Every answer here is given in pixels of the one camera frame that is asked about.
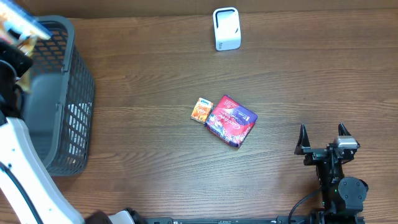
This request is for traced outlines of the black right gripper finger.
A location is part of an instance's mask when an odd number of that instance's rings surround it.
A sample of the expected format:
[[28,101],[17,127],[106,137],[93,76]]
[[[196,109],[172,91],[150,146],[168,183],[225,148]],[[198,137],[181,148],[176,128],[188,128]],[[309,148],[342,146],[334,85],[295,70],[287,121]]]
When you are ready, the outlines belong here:
[[347,130],[345,125],[343,123],[340,123],[338,125],[338,135],[339,136],[350,136],[351,134],[349,133],[349,131]]
[[297,142],[294,154],[295,155],[304,155],[310,149],[311,149],[311,147],[310,147],[310,141],[309,141],[308,135],[307,135],[307,130],[305,128],[305,125],[302,124],[300,126],[300,134],[299,134],[299,138],[298,138],[298,142]]

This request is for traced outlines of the yellow snack bag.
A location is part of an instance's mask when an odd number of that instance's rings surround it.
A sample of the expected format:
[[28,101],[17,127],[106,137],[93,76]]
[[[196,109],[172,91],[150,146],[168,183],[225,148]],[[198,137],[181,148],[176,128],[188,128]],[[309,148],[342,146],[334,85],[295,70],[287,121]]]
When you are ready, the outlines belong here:
[[52,33],[14,1],[1,0],[1,42],[17,47],[33,59],[39,40],[48,40]]

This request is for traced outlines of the red purple pad package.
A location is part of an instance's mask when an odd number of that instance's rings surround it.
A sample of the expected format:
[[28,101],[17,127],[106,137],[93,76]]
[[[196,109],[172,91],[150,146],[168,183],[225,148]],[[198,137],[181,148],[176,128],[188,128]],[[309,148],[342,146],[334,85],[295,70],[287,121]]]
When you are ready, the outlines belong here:
[[205,127],[233,147],[240,147],[258,115],[224,95],[208,116]]

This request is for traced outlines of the orange tissue packet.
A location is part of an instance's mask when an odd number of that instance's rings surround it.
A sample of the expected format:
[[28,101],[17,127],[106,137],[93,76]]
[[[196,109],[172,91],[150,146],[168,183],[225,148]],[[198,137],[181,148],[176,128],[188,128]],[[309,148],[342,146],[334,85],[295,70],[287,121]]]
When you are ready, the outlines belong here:
[[199,98],[191,113],[191,119],[205,123],[213,109],[213,103],[204,98]]

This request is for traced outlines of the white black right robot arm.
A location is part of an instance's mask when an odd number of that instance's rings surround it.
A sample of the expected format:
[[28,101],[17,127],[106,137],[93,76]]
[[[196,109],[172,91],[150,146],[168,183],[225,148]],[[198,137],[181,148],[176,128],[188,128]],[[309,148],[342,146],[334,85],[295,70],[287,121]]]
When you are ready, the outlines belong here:
[[320,188],[308,194],[291,209],[291,223],[295,209],[308,198],[322,195],[323,207],[314,209],[302,223],[364,223],[358,217],[363,211],[369,190],[368,184],[343,173],[343,165],[354,160],[360,143],[349,133],[343,123],[338,125],[338,136],[325,148],[312,148],[305,125],[300,126],[299,139],[294,154],[304,155],[303,164],[315,166]]

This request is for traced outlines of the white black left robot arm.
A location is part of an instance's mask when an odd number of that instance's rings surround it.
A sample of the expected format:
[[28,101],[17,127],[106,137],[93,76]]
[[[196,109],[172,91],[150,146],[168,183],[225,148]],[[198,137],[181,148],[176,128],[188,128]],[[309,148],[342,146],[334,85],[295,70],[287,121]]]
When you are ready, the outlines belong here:
[[65,199],[39,159],[21,118],[16,80],[32,65],[19,49],[1,42],[1,190],[21,223],[129,223],[131,214],[96,212],[83,218]]

